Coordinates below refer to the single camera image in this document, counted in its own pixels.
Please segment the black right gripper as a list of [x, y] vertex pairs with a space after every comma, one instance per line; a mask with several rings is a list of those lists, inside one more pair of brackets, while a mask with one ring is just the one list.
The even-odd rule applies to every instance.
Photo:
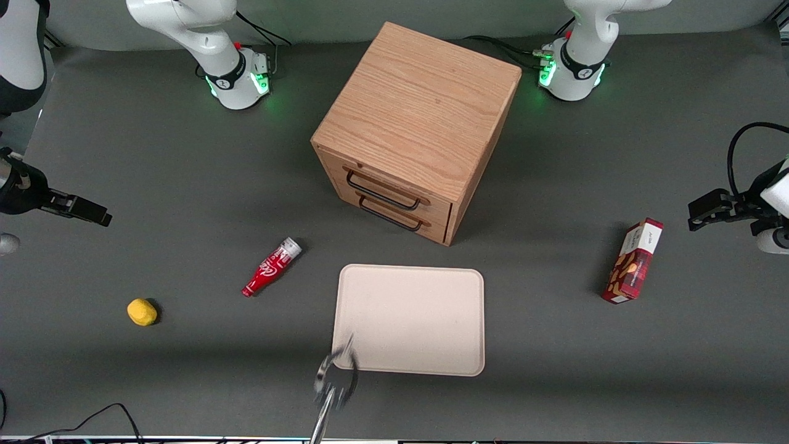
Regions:
[[1, 211], [19, 215], [31, 210], [62, 214], [85, 222], [108, 227], [111, 214], [91, 200], [80, 199], [56, 189], [48, 189], [45, 174], [12, 156], [10, 148], [1, 149]]

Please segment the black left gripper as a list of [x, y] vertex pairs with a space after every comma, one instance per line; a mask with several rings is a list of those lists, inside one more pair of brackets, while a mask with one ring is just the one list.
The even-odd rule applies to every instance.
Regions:
[[736, 200], [737, 214], [732, 214], [732, 194], [727, 189], [713, 189], [688, 204], [689, 230], [697, 231], [711, 224], [730, 224], [755, 219], [751, 225], [753, 236], [772, 228], [787, 231], [787, 216], [761, 197], [761, 192], [786, 178], [787, 167], [774, 165], [755, 177], [751, 186], [740, 193], [736, 186], [734, 169], [730, 169], [730, 188]]

